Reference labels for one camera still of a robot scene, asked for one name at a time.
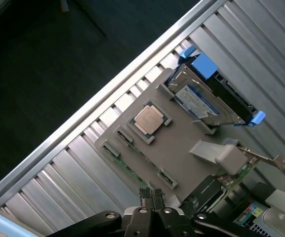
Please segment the green RAM stick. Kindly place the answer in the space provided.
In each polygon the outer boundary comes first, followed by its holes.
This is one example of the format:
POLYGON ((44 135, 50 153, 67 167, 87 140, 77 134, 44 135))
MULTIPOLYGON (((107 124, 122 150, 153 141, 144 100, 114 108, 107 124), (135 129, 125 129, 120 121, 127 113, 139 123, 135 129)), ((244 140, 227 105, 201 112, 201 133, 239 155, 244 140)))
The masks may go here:
POLYGON ((135 179, 140 185, 142 185, 144 188, 148 188, 148 184, 144 182, 121 158, 120 155, 115 155, 111 149, 103 146, 103 150, 107 152, 115 161, 116 163, 123 168, 133 179, 135 179))

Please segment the black graphics card green board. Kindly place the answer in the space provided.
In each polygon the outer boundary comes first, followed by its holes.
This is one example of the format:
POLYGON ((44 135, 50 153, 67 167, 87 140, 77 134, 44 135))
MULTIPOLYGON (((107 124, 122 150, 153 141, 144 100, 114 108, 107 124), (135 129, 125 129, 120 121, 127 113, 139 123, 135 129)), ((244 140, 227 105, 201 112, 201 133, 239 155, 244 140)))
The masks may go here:
POLYGON ((281 156, 267 158, 235 145, 221 145, 218 158, 203 155, 201 158, 219 166, 217 172, 207 176, 182 202, 180 208, 188 218, 198 212, 211 213, 262 161, 283 171, 285 159, 281 156))

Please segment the grey plastic parts rack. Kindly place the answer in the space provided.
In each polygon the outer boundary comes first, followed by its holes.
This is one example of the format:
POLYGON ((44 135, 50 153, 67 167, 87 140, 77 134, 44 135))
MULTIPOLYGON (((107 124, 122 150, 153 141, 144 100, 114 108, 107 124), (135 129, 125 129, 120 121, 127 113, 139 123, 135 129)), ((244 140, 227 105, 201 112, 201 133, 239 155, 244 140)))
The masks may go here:
POLYGON ((201 158, 218 158, 220 146, 237 145, 224 140, 214 129, 188 115, 174 100, 164 81, 172 69, 164 70, 155 81, 97 139, 95 148, 105 145, 120 158, 150 188, 162 189, 169 206, 179 206, 207 176, 219 166, 201 158), (152 102, 170 118, 150 137, 144 136, 130 123, 148 102, 152 102))

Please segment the silver CPU chip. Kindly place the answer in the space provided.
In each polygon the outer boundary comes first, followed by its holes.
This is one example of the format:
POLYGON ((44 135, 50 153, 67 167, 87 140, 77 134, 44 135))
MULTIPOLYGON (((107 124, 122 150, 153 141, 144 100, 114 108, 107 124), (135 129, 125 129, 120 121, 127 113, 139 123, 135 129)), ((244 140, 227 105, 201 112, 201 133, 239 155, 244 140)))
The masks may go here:
POLYGON ((150 137, 162 125, 168 125, 170 118, 160 111, 152 102, 147 105, 130 121, 144 136, 150 137))

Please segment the grey PC case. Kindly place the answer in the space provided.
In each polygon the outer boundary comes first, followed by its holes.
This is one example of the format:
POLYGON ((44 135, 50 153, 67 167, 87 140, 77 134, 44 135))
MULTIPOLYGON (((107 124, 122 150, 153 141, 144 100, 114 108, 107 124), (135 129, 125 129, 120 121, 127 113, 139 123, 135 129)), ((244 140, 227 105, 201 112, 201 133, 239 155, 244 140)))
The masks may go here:
POLYGON ((258 183, 229 219, 262 237, 285 237, 285 192, 258 183))

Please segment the silver hard disk blue label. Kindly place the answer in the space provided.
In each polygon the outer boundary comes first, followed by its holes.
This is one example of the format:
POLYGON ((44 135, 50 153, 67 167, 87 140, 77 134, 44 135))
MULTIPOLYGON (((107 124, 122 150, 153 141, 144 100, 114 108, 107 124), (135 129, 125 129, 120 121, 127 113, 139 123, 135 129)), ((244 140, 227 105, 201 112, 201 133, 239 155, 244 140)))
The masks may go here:
POLYGON ((192 117, 206 125, 245 124, 225 102, 213 95, 212 90, 187 65, 177 67, 165 84, 175 100, 192 117))

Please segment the blue and black disk caddy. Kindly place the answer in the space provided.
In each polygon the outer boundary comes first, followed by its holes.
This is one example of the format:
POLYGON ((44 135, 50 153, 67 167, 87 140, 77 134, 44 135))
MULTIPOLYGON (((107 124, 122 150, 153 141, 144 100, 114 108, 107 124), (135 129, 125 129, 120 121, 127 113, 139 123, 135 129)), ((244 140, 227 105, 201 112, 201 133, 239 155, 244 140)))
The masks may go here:
POLYGON ((243 125, 233 124, 234 126, 253 127, 260 124, 266 117, 265 112, 256 109, 244 99, 219 72, 218 66, 206 54, 202 52, 196 54, 195 51, 195 46, 183 50, 179 55, 177 67, 182 64, 187 65, 212 90, 213 95, 225 102, 245 122, 243 125))

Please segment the aluminium table frame rail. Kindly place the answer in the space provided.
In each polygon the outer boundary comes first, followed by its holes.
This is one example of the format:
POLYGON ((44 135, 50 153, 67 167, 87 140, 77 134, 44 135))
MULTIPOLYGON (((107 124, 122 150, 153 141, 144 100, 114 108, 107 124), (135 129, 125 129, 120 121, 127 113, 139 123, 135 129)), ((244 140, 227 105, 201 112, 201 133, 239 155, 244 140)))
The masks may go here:
POLYGON ((163 70, 177 65, 191 34, 228 0, 200 0, 172 27, 120 71, 77 112, 0 181, 0 207, 30 183, 93 124, 105 127, 120 116, 121 106, 137 98, 163 70))

